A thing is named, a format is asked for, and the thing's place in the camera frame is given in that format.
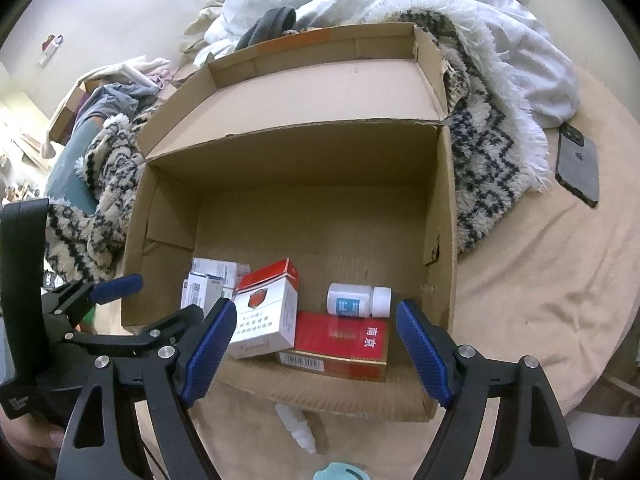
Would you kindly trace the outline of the person's left hand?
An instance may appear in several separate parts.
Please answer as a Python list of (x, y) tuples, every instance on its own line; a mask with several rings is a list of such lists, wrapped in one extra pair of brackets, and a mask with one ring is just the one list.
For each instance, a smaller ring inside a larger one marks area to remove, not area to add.
[(9, 446), (25, 460), (54, 468), (58, 464), (64, 429), (50, 424), (41, 415), (26, 414), (10, 419), (1, 410), (1, 431)]

